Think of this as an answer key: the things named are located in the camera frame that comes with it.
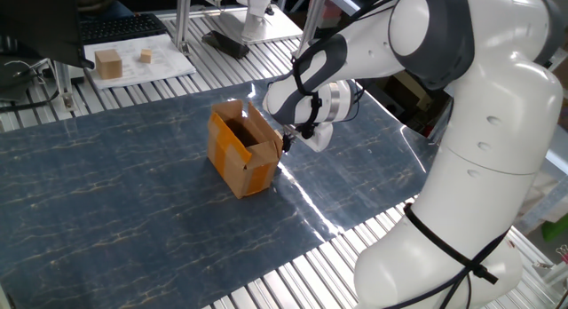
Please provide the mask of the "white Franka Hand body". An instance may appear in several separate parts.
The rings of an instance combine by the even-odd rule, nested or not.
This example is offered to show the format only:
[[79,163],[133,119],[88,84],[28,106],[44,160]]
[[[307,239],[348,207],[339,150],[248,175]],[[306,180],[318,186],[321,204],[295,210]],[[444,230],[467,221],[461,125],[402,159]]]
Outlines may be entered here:
[[332,123],[321,123],[314,128],[313,135],[305,141],[305,144],[314,152],[322,152],[328,146],[333,130]]

